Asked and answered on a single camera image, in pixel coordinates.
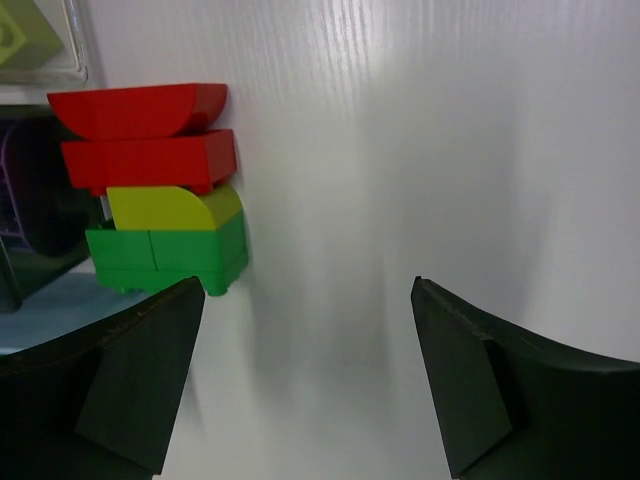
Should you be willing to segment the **lime brick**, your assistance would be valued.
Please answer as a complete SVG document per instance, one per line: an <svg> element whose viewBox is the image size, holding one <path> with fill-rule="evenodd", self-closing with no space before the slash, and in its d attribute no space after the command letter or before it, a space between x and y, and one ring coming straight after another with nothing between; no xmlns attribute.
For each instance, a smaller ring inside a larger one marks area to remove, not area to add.
<svg viewBox="0 0 640 480"><path fill-rule="evenodd" d="M33 70L64 49L64 44L33 1L1 2L1 69Z"/></svg>

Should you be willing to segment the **purple rounded lego brick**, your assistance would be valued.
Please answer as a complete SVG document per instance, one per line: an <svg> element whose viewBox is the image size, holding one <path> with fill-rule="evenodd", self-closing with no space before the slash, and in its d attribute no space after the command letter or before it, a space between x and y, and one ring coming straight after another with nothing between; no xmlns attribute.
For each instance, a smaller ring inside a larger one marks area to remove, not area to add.
<svg viewBox="0 0 640 480"><path fill-rule="evenodd" d="M18 220L7 167L6 143L16 124L15 118L1 121L1 239L8 249L28 251L30 247Z"/></svg>

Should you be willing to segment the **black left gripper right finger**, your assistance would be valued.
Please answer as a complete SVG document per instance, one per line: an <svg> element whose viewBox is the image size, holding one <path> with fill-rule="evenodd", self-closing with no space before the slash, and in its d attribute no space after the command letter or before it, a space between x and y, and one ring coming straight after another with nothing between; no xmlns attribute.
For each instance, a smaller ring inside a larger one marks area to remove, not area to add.
<svg viewBox="0 0 640 480"><path fill-rule="evenodd" d="M573 348L416 278L411 304L455 479L635 479L639 366Z"/></svg>

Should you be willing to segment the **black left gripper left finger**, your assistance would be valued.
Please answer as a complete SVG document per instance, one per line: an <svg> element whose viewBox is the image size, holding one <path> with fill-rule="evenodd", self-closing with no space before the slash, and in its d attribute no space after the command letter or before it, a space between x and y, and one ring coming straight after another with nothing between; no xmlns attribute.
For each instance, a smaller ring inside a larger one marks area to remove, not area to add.
<svg viewBox="0 0 640 480"><path fill-rule="evenodd" d="M190 277L1 359L4 479L161 474L204 308Z"/></svg>

